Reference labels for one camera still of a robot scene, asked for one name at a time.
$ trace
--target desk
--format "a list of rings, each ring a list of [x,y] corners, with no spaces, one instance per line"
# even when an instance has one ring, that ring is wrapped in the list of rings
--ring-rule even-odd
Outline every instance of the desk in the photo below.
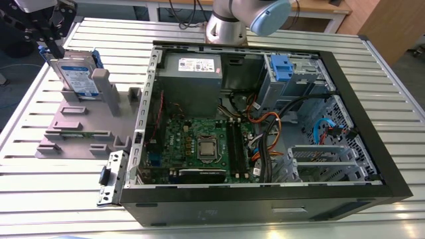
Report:
[[[110,82],[126,91],[143,86],[153,40],[203,42],[203,35],[202,29],[181,31],[174,23],[86,18],[69,33],[65,48],[97,47]],[[2,237],[425,238],[425,114],[373,46],[357,36],[297,31],[271,37],[247,32],[247,43],[334,53],[414,196],[337,222],[142,228],[122,208],[95,207],[106,160],[33,157],[62,100],[62,83],[45,64],[0,134]]]
[[[158,21],[158,8],[170,7],[167,0],[75,0],[91,4],[113,4],[143,6],[147,8],[149,20]],[[193,0],[171,0],[174,8],[193,9]],[[199,1],[203,10],[211,11],[213,0]],[[295,3],[291,5],[290,16],[295,15]],[[346,15],[351,13],[350,7],[342,1],[339,6],[327,4],[327,0],[299,0],[299,17],[329,19],[325,33],[335,33]]]

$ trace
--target ram slot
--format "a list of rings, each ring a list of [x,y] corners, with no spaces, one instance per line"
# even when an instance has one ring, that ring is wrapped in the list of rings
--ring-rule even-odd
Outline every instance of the ram slot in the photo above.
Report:
[[[237,161],[235,161],[235,148],[234,148],[234,137],[233,137],[233,123],[227,122],[225,125],[225,136],[226,136],[226,151],[230,165],[230,175],[237,173]]]
[[[239,124],[233,125],[234,154],[235,154],[235,171],[238,174],[246,173],[246,159],[243,154],[243,139],[241,135]]]

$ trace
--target green motherboard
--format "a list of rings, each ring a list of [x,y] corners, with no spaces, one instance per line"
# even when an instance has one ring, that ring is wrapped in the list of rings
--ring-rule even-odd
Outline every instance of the green motherboard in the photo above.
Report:
[[[246,137],[251,134],[251,125],[249,123],[237,125],[241,133],[239,139],[246,144]],[[178,169],[187,168],[225,170],[225,183],[251,182],[249,158],[242,145],[239,149],[242,149],[242,167],[246,168],[246,173],[231,173],[229,146],[233,147],[233,143],[227,144],[226,127],[226,120],[169,119],[162,154],[147,154],[151,163],[151,183],[173,183],[169,181],[169,175],[177,173]]]

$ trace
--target hard drive label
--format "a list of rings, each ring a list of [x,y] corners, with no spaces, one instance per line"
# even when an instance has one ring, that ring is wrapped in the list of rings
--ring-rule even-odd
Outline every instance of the hard drive label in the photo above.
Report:
[[[73,91],[85,97],[98,95],[98,90],[93,80],[89,78],[90,72],[86,67],[61,66],[61,71]]]
[[[213,59],[181,58],[178,71],[214,72]]]

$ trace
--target power cable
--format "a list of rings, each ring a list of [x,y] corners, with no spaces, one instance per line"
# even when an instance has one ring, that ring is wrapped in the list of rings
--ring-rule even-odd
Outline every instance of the power cable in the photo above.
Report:
[[[298,21],[298,18],[299,18],[299,2],[298,2],[298,0],[295,0],[295,2],[297,2],[297,12],[295,12],[294,17],[293,17],[293,19],[291,19],[291,24],[290,24],[290,26],[286,27],[283,30],[289,30],[289,29],[295,25],[295,23],[297,23],[297,21]]]
[[[167,0],[167,2],[170,3],[170,9],[171,9],[170,14],[174,16],[174,18],[175,18],[175,20],[177,20],[177,22],[178,22],[178,28],[179,28],[181,30],[186,30],[189,27],[190,27],[190,28],[198,27],[198,24],[191,25],[191,21],[193,21],[194,14],[195,14],[195,9],[197,9],[197,4],[199,5],[199,8],[201,8],[201,11],[202,11],[202,15],[203,15],[205,21],[207,21],[206,13],[205,13],[205,10],[203,10],[203,8],[202,8],[202,5],[201,5],[199,0],[193,0],[193,10],[191,10],[191,13],[190,13],[190,15],[187,16],[187,18],[186,18],[185,20],[179,20],[179,18],[177,17],[177,12],[178,12],[178,11],[174,10],[171,0]]]

